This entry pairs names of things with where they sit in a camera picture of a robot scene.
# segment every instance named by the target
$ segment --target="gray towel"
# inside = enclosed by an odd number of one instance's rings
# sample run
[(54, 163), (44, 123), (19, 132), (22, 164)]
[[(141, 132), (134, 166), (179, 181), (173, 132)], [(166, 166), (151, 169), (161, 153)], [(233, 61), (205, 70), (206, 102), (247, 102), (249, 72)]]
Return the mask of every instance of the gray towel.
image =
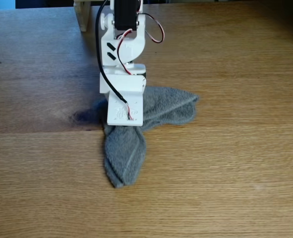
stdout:
[(104, 125), (105, 169), (114, 185), (119, 188), (134, 184), (145, 159), (146, 142), (143, 132), (163, 124), (180, 125), (190, 122), (196, 115), (195, 103), (199, 100), (192, 93), (167, 88), (146, 87), (143, 94), (143, 126), (112, 126), (107, 124), (108, 101), (98, 102), (93, 112), (78, 116), (78, 120), (94, 122), (99, 115)]

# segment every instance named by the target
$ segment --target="white wire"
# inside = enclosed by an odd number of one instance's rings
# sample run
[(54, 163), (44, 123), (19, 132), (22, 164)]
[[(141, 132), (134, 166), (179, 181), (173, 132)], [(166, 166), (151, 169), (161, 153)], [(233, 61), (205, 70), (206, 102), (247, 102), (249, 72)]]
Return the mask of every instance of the white wire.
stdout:
[(149, 15), (147, 15), (147, 16), (148, 16), (149, 18), (151, 18), (152, 20), (154, 20), (154, 21), (159, 25), (159, 27), (160, 27), (160, 29), (161, 29), (161, 32), (163, 33), (163, 39), (162, 39), (162, 40), (156, 40), (153, 36), (151, 36), (150, 33), (147, 32), (147, 30), (145, 30), (146, 34), (149, 36), (149, 38), (151, 38), (152, 41), (154, 41), (154, 42), (156, 42), (156, 43), (160, 43), (160, 42), (164, 41), (164, 39), (165, 39), (165, 31), (164, 31), (162, 25), (160, 24), (160, 22), (159, 22), (158, 20), (156, 20), (155, 18), (152, 18), (152, 17), (149, 16)]

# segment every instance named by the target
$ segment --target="wood grain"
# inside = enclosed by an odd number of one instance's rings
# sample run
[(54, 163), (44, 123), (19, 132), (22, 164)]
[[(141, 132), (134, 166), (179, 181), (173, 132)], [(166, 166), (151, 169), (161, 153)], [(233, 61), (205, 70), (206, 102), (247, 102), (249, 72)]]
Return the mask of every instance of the wood grain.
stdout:
[(148, 84), (201, 101), (194, 122), (145, 133), (123, 189), (101, 129), (70, 120), (99, 97), (92, 24), (0, 11), (0, 238), (293, 238), (293, 29), (257, 2), (145, 8), (166, 31), (138, 60)]

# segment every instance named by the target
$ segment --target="black cable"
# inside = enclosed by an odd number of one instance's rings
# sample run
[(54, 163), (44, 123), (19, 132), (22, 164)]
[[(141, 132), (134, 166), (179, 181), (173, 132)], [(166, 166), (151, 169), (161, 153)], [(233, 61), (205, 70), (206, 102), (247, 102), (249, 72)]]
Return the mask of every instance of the black cable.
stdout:
[(121, 95), (121, 93), (119, 93), (116, 88), (110, 83), (110, 81), (108, 80), (103, 67), (102, 67), (102, 63), (101, 63), (101, 56), (100, 56), (100, 42), (99, 42), (99, 22), (100, 22), (100, 16), (101, 16), (101, 12), (104, 8), (104, 6), (106, 5), (108, 0), (104, 0), (104, 2), (102, 3), (102, 5), (100, 6), (98, 13), (97, 13), (97, 18), (96, 18), (96, 25), (95, 25), (95, 33), (96, 33), (96, 48), (97, 48), (97, 60), (98, 60), (98, 66), (99, 66), (99, 70), (103, 76), (103, 78), (105, 79), (106, 83), (108, 84), (108, 86), (112, 89), (112, 91), (117, 95), (117, 97), (123, 101), (124, 103), (127, 104), (127, 101), (124, 99), (124, 97)]

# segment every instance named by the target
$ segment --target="cable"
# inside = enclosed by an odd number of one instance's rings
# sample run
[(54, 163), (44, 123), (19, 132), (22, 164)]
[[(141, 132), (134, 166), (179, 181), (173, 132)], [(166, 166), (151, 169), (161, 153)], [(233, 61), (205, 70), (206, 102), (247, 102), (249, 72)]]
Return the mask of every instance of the cable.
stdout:
[(101, 55), (100, 55), (100, 42), (99, 42), (99, 22), (100, 22), (100, 16), (101, 16), (101, 12), (104, 8), (104, 6), (106, 5), (108, 0), (104, 0), (104, 2), (102, 3), (102, 5), (100, 6), (98, 13), (97, 13), (97, 19), (96, 19), (96, 25), (95, 25), (95, 33), (96, 33), (96, 48), (97, 48), (97, 60), (98, 60), (98, 66), (99, 66), (99, 70), (103, 76), (103, 78), (105, 79), (106, 83), (108, 84), (108, 86), (111, 88), (111, 90), (116, 94), (116, 96), (123, 101), (124, 103), (127, 104), (127, 100), (124, 99), (124, 97), (121, 95), (121, 93), (119, 93), (116, 88), (110, 83), (110, 81), (108, 80), (103, 67), (102, 67), (102, 63), (101, 63)]
[(160, 27), (161, 32), (162, 32), (162, 39), (161, 39), (160, 41), (154, 39), (154, 38), (151, 36), (151, 34), (148, 33), (148, 32), (145, 30), (146, 34), (151, 38), (151, 40), (152, 40), (153, 42), (155, 42), (155, 43), (157, 43), (157, 44), (163, 42), (164, 39), (165, 39), (165, 31), (164, 31), (162, 25), (160, 24), (160, 22), (159, 22), (158, 20), (156, 20), (154, 17), (152, 17), (152, 16), (151, 16), (150, 14), (148, 14), (148, 13), (141, 13), (141, 14), (149, 16), (150, 18), (152, 18), (152, 19), (158, 24), (158, 26)]
[(126, 105), (127, 105), (127, 109), (128, 109), (127, 119), (128, 120), (133, 120), (133, 118), (131, 117), (130, 107), (128, 106), (128, 104), (126, 104)]
[(122, 63), (121, 59), (120, 59), (120, 55), (119, 55), (119, 50), (120, 50), (120, 46), (124, 40), (124, 38), (129, 34), (131, 33), (133, 30), (132, 29), (128, 29), (126, 30), (120, 37), (120, 42), (118, 44), (118, 47), (117, 47), (117, 58), (118, 58), (118, 61), (120, 61), (121, 65), (123, 66), (124, 70), (129, 74), (129, 75), (132, 75), (130, 71), (128, 71), (125, 67), (125, 65)]

